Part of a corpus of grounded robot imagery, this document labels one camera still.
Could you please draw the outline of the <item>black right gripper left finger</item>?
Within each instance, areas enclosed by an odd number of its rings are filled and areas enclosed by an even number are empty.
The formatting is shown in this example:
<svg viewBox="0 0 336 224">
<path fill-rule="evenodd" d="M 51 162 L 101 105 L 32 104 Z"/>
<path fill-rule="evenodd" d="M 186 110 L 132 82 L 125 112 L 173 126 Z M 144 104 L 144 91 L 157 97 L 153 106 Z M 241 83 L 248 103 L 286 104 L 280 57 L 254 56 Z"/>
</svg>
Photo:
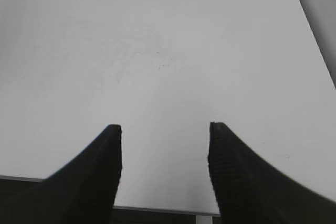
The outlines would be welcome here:
<svg viewBox="0 0 336 224">
<path fill-rule="evenodd" d="M 122 171 L 122 130 L 108 125 L 67 165 L 1 203 L 1 223 L 110 223 Z"/>
</svg>

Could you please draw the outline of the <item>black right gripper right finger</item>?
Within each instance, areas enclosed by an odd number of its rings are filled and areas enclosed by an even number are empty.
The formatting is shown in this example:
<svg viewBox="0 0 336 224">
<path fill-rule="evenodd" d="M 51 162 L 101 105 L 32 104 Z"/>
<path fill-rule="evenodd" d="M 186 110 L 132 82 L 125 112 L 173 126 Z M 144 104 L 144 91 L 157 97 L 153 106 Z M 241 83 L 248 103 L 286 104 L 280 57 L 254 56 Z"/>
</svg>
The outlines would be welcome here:
<svg viewBox="0 0 336 224">
<path fill-rule="evenodd" d="M 335 223 L 335 202 L 260 157 L 226 124 L 209 126 L 208 170 L 222 223 Z"/>
</svg>

